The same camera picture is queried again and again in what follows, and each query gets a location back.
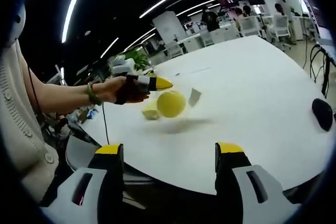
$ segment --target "human hand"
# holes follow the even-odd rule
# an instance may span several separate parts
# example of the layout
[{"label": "human hand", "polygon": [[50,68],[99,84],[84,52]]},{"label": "human hand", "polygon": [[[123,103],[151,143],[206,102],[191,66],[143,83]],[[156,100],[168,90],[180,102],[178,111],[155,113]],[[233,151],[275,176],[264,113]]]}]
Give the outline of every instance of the human hand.
[{"label": "human hand", "polygon": [[[126,103],[142,102],[149,97],[149,93],[141,92],[139,83],[136,80],[133,81],[134,85],[131,86],[131,90],[127,90]],[[92,90],[102,102],[115,103],[118,98],[118,93],[120,93],[121,89],[124,89],[126,85],[126,77],[119,76],[110,78],[104,83],[94,84]]]}]

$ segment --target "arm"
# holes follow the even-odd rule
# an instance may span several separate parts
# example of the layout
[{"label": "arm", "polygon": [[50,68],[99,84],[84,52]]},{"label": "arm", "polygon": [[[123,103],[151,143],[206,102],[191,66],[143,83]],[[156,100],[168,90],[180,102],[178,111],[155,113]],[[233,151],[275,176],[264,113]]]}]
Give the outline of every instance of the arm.
[{"label": "arm", "polygon": [[[31,105],[36,109],[37,102],[29,77],[28,65],[20,50],[18,50],[18,54],[27,94]],[[58,112],[61,114],[66,114],[79,107],[92,104],[89,100],[89,96],[86,93],[86,85],[69,87],[55,84],[44,84],[34,75],[31,70],[29,71],[32,76],[32,83],[42,112]],[[92,86],[92,90],[101,101],[115,102],[115,94],[125,84],[125,82],[126,77],[111,78],[105,83],[94,84]],[[145,98],[147,98],[147,96],[144,95],[143,97],[138,97],[136,101],[132,102],[140,102]]]}]

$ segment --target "person in background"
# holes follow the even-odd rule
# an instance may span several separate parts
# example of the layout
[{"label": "person in background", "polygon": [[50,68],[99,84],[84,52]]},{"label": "person in background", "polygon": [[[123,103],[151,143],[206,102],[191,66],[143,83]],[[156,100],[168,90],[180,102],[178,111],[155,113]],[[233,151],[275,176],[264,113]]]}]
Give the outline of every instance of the person in background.
[{"label": "person in background", "polygon": [[[285,12],[284,10],[282,9],[282,6],[280,4],[275,4],[274,5],[275,9],[277,10],[273,16],[277,17],[277,16],[285,16]],[[271,33],[271,34],[274,34],[274,26],[273,24],[268,26],[268,31]]]},{"label": "person in background", "polygon": [[208,7],[203,7],[203,14],[201,21],[206,25],[208,31],[219,29],[219,19],[217,14],[210,12]]},{"label": "person in background", "polygon": [[257,15],[256,12],[253,11],[251,7],[249,7],[247,4],[244,4],[243,11],[244,11],[245,17]]},{"label": "person in background", "polygon": [[244,15],[242,9],[240,9],[239,7],[235,8],[235,13],[237,15],[237,18],[236,18],[236,27],[237,27],[238,31],[240,31],[239,20],[242,19],[242,18],[245,18],[245,15]]},{"label": "person in background", "polygon": [[290,32],[290,43],[296,45],[296,36],[294,31],[294,24],[293,24],[293,13],[290,10],[290,7],[286,0],[277,0],[277,4],[280,4],[282,7],[282,11],[288,17],[289,23],[289,32]]}]

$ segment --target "ceiling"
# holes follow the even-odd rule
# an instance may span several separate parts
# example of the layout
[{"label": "ceiling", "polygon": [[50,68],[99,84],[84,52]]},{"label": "ceiling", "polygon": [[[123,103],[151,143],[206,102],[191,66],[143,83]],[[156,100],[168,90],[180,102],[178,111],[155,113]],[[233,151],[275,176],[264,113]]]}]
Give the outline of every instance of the ceiling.
[{"label": "ceiling", "polygon": [[[77,81],[76,73],[85,65],[106,64],[106,59],[123,51],[149,31],[151,21],[166,9],[175,13],[208,0],[168,0],[145,17],[139,16],[160,0],[77,0],[70,20],[67,41],[61,43],[66,13],[71,0],[26,0],[26,25],[20,37],[22,52],[35,74],[42,80],[55,75],[55,64],[65,69],[68,84]],[[190,14],[192,10],[179,18]],[[117,38],[119,40],[100,60]]]}]

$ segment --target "sweater button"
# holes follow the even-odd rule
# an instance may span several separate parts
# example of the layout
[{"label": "sweater button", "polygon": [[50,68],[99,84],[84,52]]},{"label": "sweater button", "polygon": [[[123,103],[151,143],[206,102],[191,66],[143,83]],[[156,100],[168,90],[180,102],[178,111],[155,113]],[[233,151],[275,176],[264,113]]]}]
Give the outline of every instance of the sweater button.
[{"label": "sweater button", "polygon": [[32,137],[32,132],[30,131],[30,129],[28,127],[25,127],[25,129],[23,130],[23,132],[25,133],[25,135],[27,137]]},{"label": "sweater button", "polygon": [[12,95],[11,95],[11,93],[8,89],[5,91],[5,98],[6,98],[7,101],[12,98]]},{"label": "sweater button", "polygon": [[45,160],[46,160],[48,163],[50,163],[50,164],[52,164],[52,163],[54,162],[54,158],[53,158],[53,156],[51,156],[49,153],[46,153],[46,154],[44,155],[44,158],[45,158]]}]

